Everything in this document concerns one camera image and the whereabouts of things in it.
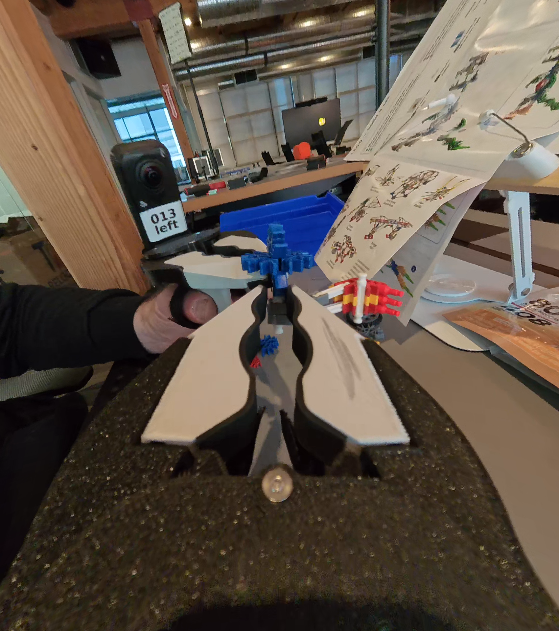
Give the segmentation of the person's left hand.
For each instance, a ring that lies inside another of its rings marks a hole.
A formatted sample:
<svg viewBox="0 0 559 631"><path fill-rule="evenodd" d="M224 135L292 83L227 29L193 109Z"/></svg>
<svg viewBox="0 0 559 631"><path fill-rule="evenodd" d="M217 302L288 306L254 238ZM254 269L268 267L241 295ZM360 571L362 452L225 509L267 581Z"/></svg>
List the person's left hand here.
<svg viewBox="0 0 559 631"><path fill-rule="evenodd" d="M146 351L160 354L217 315L218 307L211 296L171 284L140 304L133 328Z"/></svg>

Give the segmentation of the person's black hoodie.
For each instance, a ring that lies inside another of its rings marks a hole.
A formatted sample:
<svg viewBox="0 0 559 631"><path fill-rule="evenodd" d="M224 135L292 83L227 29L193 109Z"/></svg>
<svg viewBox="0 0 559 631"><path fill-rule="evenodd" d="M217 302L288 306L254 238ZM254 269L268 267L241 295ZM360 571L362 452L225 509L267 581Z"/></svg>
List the person's black hoodie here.
<svg viewBox="0 0 559 631"><path fill-rule="evenodd" d="M0 583L87 414L76 392L0 401Z"/></svg>

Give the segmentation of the printed toy set bag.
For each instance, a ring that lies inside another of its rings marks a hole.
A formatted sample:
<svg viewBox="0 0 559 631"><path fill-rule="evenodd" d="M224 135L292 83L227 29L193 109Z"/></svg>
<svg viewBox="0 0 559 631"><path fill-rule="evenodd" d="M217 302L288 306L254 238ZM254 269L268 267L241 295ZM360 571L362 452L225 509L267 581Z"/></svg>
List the printed toy set bag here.
<svg viewBox="0 0 559 631"><path fill-rule="evenodd" d="M559 389L559 287L519 303L464 306L445 318L486 338Z"/></svg>

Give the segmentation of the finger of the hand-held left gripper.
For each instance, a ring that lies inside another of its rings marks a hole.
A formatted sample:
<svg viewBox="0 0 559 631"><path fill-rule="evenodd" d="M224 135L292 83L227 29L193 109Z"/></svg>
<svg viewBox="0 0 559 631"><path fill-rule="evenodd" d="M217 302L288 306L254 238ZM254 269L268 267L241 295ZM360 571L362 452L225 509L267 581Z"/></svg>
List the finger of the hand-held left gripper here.
<svg viewBox="0 0 559 631"><path fill-rule="evenodd" d="M242 256L189 252L170 257L163 265L166 269L178 269L182 272L189 287L195 290L243 290L249 284L261 281L259 272L247 272L243 269Z"/></svg>
<svg viewBox="0 0 559 631"><path fill-rule="evenodd" d="M268 248L257 236L250 234L221 235L212 244L212 254L240 257L246 254L267 254Z"/></svg>

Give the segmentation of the black monitor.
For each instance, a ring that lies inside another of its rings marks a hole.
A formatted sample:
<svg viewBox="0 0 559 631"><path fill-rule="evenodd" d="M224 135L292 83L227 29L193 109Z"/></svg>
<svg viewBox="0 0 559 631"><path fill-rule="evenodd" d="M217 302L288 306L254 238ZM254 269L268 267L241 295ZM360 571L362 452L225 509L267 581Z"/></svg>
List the black monitor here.
<svg viewBox="0 0 559 631"><path fill-rule="evenodd" d="M295 146L310 142L312 135L323 132L326 141L332 141L341 129L340 99L307 102L281 112L285 143Z"/></svg>

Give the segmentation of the red and black roll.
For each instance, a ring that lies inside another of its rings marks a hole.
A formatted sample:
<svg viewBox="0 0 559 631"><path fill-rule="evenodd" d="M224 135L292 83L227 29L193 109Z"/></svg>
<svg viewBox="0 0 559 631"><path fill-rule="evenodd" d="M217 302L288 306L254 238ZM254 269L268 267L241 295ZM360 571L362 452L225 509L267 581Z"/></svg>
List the red and black roll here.
<svg viewBox="0 0 559 631"><path fill-rule="evenodd" d="M219 193L227 188L226 182L217 181L205 184L197 184L184 188L183 192L188 198L201 198Z"/></svg>

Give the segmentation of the large window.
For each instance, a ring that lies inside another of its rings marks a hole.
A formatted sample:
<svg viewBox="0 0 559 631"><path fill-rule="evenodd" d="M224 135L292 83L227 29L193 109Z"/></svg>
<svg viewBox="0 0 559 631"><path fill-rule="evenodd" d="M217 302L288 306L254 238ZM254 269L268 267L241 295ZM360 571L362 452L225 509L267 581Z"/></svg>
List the large window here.
<svg viewBox="0 0 559 631"><path fill-rule="evenodd" d="M157 94L106 101L122 142L155 139L168 149L177 169L187 167L165 100Z"/></svg>

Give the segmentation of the toy instruction booklet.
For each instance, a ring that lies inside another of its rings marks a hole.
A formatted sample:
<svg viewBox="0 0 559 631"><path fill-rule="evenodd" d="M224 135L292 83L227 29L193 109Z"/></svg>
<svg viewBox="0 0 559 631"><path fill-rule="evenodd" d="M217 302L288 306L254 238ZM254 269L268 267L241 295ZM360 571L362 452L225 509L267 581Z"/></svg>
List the toy instruction booklet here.
<svg viewBox="0 0 559 631"><path fill-rule="evenodd" d="M559 134L559 1L447 1L347 159L367 161L316 263L402 292L407 324L436 237L402 256L446 206L468 208L524 138Z"/></svg>

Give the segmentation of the grey toy wheel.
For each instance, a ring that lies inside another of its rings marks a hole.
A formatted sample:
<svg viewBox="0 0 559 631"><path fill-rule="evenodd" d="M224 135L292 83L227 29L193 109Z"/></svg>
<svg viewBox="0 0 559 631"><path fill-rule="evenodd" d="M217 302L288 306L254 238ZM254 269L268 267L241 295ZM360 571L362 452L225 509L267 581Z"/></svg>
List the grey toy wheel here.
<svg viewBox="0 0 559 631"><path fill-rule="evenodd" d="M347 316L347 323L354 327L354 329L362 335L362 337L371 339L378 343L385 339L382 322L382 314L364 315L361 323L356 323L350 315Z"/></svg>

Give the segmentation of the white book stand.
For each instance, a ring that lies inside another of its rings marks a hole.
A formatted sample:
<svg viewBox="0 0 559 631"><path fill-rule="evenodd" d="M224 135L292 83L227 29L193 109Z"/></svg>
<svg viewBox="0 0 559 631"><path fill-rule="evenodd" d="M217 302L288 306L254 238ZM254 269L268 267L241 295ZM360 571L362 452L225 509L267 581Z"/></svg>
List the white book stand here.
<svg viewBox="0 0 559 631"><path fill-rule="evenodd" d="M530 193L559 195L559 156L550 145L559 132L531 140L510 121L487 110L479 116L481 130L502 122L514 130L522 143L512 151L497 170L500 184L516 185L515 191L502 191L504 212L508 218L512 260L512 282L504 274L445 256L433 266L434 274L419 299L410 320L452 348L463 351L488 351L491 343L484 337L445 318L453 309L467 305L510 305L525 298L534 289L530 227Z"/></svg>

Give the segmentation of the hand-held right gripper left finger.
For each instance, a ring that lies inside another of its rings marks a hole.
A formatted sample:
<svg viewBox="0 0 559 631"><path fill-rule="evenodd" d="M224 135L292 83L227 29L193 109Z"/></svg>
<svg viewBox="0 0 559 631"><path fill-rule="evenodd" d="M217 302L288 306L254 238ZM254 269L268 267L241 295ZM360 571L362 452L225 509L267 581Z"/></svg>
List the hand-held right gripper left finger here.
<svg viewBox="0 0 559 631"><path fill-rule="evenodd" d="M265 318L266 288L258 285L173 344L175 371L141 443L214 451L230 474L248 474L260 425L251 364Z"/></svg>

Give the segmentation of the wooden work table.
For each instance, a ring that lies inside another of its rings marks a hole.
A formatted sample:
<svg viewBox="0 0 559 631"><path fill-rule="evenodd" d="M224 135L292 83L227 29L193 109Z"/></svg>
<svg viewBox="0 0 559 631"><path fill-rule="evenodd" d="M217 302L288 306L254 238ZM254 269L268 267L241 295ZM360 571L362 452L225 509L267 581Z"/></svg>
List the wooden work table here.
<svg viewBox="0 0 559 631"><path fill-rule="evenodd" d="M368 162L340 162L329 161L327 166L316 170L301 170L291 174L280 174L264 178L258 183L247 184L243 187L231 190L220 189L217 194L205 195L199 198L190 198L183 201L182 207L186 214L202 211L229 202L236 202L263 194L281 192L297 186L309 185L315 182L336 178L349 177L352 174L362 173L369 166Z"/></svg>

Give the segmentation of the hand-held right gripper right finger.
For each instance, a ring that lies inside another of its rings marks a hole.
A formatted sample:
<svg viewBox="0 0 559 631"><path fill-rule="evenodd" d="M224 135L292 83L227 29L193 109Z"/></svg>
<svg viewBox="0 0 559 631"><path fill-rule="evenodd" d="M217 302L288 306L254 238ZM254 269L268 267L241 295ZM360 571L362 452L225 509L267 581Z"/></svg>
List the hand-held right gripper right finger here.
<svg viewBox="0 0 559 631"><path fill-rule="evenodd" d="M298 287L288 289L287 313L300 364L287 419L293 468L313 476L377 476L369 448L410 445L375 365L384 351Z"/></svg>

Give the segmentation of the black wall screen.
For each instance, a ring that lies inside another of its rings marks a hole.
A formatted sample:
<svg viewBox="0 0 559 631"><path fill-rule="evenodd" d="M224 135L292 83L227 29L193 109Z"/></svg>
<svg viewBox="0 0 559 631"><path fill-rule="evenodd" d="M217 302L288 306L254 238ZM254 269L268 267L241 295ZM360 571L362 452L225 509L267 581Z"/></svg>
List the black wall screen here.
<svg viewBox="0 0 559 631"><path fill-rule="evenodd" d="M97 80L119 78L121 71L109 42L99 38L77 38L81 67Z"/></svg>

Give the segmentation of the grey mesh chair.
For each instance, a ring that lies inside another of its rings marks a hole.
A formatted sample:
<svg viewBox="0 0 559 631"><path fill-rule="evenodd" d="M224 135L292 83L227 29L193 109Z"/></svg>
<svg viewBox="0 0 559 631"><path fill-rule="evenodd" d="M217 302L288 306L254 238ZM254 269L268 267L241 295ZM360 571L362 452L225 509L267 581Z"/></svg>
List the grey mesh chair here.
<svg viewBox="0 0 559 631"><path fill-rule="evenodd" d="M62 396L82 389L92 378L93 367L29 370L0 379L0 401L36 395Z"/></svg>

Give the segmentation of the red yellow grey toy model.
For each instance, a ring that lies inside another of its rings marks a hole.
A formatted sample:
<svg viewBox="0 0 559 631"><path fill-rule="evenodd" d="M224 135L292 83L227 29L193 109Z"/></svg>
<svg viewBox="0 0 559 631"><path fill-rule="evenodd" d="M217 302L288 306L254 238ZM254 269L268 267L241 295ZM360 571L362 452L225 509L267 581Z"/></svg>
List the red yellow grey toy model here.
<svg viewBox="0 0 559 631"><path fill-rule="evenodd" d="M363 324L368 317L385 314L401 315L404 295L386 283L368 280L365 274L334 283L312 295L333 314L344 314L354 324Z"/></svg>

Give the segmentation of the black steel column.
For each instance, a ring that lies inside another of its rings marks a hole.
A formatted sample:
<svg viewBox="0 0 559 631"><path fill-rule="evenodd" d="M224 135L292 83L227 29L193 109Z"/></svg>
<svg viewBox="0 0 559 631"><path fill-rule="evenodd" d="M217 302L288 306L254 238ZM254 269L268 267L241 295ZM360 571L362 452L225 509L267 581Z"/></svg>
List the black steel column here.
<svg viewBox="0 0 559 631"><path fill-rule="evenodd" d="M380 106L390 90L390 1L376 1L376 88Z"/></svg>

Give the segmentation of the hanging white board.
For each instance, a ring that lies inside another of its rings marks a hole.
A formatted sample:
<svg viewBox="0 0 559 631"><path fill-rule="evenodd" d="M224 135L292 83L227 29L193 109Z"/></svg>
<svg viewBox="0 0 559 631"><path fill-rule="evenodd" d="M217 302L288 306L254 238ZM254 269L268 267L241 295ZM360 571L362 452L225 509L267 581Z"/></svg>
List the hanging white board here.
<svg viewBox="0 0 559 631"><path fill-rule="evenodd" d="M176 65L190 59L193 51L184 24L181 4L170 4L159 12L158 20L165 38L170 64Z"/></svg>

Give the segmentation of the blue plastic bin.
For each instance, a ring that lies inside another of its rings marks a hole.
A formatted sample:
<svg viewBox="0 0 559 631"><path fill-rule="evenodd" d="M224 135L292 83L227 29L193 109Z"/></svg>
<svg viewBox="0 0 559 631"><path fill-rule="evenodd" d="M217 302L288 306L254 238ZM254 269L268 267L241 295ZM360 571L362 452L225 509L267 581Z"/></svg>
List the blue plastic bin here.
<svg viewBox="0 0 559 631"><path fill-rule="evenodd" d="M220 230L221 234L252 233L266 245L268 225L280 223L290 252L315 256L343 206L344 203L330 193L321 198L302 196L223 213Z"/></svg>

